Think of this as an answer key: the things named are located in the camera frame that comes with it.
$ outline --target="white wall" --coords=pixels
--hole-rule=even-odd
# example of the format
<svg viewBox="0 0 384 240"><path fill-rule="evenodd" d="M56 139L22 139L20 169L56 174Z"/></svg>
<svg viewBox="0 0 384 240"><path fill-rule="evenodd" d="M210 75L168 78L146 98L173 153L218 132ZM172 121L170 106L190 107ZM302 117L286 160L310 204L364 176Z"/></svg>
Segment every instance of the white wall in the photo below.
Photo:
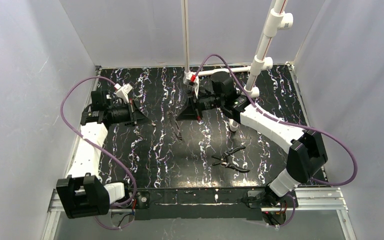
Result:
<svg viewBox="0 0 384 240"><path fill-rule="evenodd" d="M181 0L60 0L95 65L183 66ZM189 0L190 63L210 53L250 63L271 0ZM291 0L293 27L280 31L268 55L293 61L324 0ZM211 59L209 63L220 63Z"/></svg>
<svg viewBox="0 0 384 240"><path fill-rule="evenodd" d="M299 52L296 75L310 123L338 136L358 161L341 189L358 239L384 239L384 1L327 0ZM326 142L330 181L352 173Z"/></svg>
<svg viewBox="0 0 384 240"><path fill-rule="evenodd" d="M75 139L60 102L94 68L58 0L0 1L0 240L40 239ZM90 87L67 102L74 125Z"/></svg>

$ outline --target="black mount bracket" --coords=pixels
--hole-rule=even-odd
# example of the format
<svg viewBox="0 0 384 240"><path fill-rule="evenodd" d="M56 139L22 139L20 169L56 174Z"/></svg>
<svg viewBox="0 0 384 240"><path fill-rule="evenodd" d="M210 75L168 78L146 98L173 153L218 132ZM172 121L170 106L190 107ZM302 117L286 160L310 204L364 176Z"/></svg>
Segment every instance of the black mount bracket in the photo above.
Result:
<svg viewBox="0 0 384 240"><path fill-rule="evenodd" d="M58 179L56 191L69 219L105 215L110 209L108 191L94 175Z"/></svg>
<svg viewBox="0 0 384 240"><path fill-rule="evenodd" d="M286 170L293 179L305 184L327 161L322 134L307 130L289 147Z"/></svg>

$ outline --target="pliers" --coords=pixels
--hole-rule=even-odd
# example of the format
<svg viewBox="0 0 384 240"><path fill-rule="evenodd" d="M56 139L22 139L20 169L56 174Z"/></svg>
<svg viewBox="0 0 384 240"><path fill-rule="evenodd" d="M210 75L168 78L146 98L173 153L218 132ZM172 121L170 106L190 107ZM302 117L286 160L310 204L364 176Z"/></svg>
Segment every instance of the pliers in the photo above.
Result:
<svg viewBox="0 0 384 240"><path fill-rule="evenodd" d="M219 160L219 161L215 161L212 165L216 166L216 165L221 164L225 168L233 169L233 170L236 170L240 173L248 173L250 171L249 169L245 169L245 168L236 166L235 164L229 163L229 156L236 153L239 150L242 150L242 149L245 149L245 146L241 145L241 146L237 146L233 149L227 150L227 151L223 152L223 154L221 156L220 155L212 155L211 157L213 159Z"/></svg>

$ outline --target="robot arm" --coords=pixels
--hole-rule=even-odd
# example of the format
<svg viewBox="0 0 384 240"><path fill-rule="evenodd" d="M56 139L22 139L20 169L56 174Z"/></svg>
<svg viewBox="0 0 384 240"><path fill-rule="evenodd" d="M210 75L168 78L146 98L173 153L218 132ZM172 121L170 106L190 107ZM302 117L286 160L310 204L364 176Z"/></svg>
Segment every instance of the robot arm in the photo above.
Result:
<svg viewBox="0 0 384 240"><path fill-rule="evenodd" d="M202 89L199 99L190 95L177 120L200 120L202 111L220 108L226 117L255 129L278 144L288 154L286 168L248 201L274 206L298 185L306 183L328 160L322 135L312 130L280 124L257 112L246 96L236 93L233 79L226 72L211 76L213 91ZM260 108L266 115L279 119Z"/></svg>
<svg viewBox="0 0 384 240"><path fill-rule="evenodd" d="M128 99L132 89L130 84L116 86L117 98L112 99L108 91L93 91L90 111L83 111L80 121L80 139L77 154L65 178L58 179L58 192L64 211L70 219L107 214L110 205L125 197L128 189L123 182L112 182L103 185L98 176L101 150L90 145L85 140L100 146L113 124L125 123L126 126L136 126L149 122ZM123 104L116 104L119 99Z"/></svg>

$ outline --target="black table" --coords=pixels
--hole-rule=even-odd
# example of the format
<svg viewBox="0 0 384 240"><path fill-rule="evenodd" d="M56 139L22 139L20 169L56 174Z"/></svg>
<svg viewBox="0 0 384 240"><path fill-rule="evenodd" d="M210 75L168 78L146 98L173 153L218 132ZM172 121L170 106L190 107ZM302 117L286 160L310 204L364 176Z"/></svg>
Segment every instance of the black table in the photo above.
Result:
<svg viewBox="0 0 384 240"><path fill-rule="evenodd" d="M230 132L228 119L219 109L206 111L201 122L180 121L184 142L177 140L165 113L170 110L178 114L186 102L187 88L182 81L184 69L181 67L102 69L100 75L121 85L132 84L130 96L154 123L136 127L114 125L104 145L130 169L138 188L264 186L286 166L287 154L278 145L246 126ZM246 82L248 74L236 76ZM208 87L209 78L202 79L201 85ZM256 86L260 90L256 102L265 110L288 122L306 124L286 65L275 65L272 70L261 72ZM110 89L110 86L101 81L97 89ZM211 155L220 155L238 145L245 145L246 149L235 153L232 159L250 169L249 173L211 166L215 161ZM105 183L129 180L123 169L107 156L101 158L99 170ZM324 179L323 173L320 171L316 178Z"/></svg>

